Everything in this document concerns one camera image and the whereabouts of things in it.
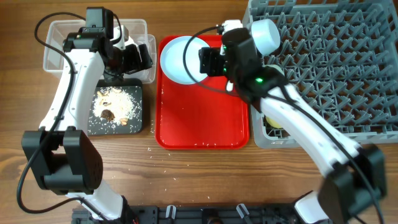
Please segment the light blue plate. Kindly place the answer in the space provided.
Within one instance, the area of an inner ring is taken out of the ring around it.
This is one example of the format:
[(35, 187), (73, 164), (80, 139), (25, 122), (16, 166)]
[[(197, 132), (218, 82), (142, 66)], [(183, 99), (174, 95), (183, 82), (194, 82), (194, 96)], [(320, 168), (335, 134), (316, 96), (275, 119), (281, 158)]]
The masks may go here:
[[(191, 85), (195, 81), (186, 73), (183, 66), (183, 50), (191, 36), (181, 36), (174, 38), (165, 45), (160, 55), (160, 66), (165, 75), (175, 83)], [(200, 73), (199, 50), (209, 45), (199, 38), (193, 39), (186, 52), (186, 64), (192, 77), (198, 81), (203, 81), (208, 75)]]

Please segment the rice and food scraps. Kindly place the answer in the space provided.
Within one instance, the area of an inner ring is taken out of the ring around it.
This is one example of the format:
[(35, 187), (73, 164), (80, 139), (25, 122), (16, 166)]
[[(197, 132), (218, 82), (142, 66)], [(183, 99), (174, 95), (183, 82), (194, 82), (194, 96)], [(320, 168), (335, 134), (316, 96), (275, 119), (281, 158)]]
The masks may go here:
[(122, 88), (106, 87), (97, 90), (93, 100), (95, 117), (111, 124), (127, 126), (138, 118), (142, 109), (140, 101)]

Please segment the light blue bowl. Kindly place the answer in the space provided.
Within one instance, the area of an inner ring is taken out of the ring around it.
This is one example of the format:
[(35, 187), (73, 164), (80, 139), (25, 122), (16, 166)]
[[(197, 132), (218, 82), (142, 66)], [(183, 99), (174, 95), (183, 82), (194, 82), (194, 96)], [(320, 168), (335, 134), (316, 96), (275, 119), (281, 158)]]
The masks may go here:
[(267, 56), (280, 46), (280, 34), (276, 24), (270, 19), (254, 21), (251, 25), (251, 34), (258, 51)]

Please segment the green bowl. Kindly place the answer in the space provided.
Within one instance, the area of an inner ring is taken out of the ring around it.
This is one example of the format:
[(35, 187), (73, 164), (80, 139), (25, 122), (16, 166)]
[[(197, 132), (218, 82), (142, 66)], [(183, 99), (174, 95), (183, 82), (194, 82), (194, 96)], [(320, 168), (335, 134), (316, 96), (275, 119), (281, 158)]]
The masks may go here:
[(275, 68), (276, 70), (278, 70), (283, 76), (285, 76), (284, 70), (279, 67), (278, 65), (270, 65), (270, 67)]

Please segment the yellow cup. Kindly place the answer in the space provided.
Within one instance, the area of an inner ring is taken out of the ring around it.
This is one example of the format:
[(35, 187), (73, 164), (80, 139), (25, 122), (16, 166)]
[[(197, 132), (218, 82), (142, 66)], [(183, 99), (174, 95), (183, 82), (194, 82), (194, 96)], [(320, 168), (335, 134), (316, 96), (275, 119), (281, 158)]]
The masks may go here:
[(272, 118), (270, 118), (268, 116), (266, 116), (266, 121), (273, 128), (280, 129), (282, 127), (277, 121), (273, 120)]

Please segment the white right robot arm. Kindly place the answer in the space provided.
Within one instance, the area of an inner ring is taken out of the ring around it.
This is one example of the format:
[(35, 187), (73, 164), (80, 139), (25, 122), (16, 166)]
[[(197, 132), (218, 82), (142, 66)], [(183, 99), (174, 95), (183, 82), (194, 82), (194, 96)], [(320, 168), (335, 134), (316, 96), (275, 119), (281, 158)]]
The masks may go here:
[(200, 50), (200, 70), (224, 76), (237, 96), (276, 121), (312, 158), (322, 186), (300, 197), (294, 209), (305, 223), (347, 223), (369, 207), (380, 210), (387, 194), (384, 154), (362, 147), (313, 110), (275, 65), (264, 65), (245, 28), (217, 27), (221, 47)]

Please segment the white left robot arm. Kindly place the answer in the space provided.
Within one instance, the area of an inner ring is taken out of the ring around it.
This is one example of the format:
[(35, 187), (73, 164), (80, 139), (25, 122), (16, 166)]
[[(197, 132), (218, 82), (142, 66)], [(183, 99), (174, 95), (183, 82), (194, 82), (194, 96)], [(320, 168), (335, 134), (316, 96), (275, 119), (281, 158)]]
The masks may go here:
[(152, 67), (146, 44), (112, 29), (81, 28), (64, 40), (65, 66), (51, 107), (38, 130), (26, 131), (26, 171), (37, 185), (67, 202), (80, 202), (97, 222), (135, 223), (126, 198), (103, 179), (103, 160), (88, 138), (90, 109), (100, 79), (121, 78)]

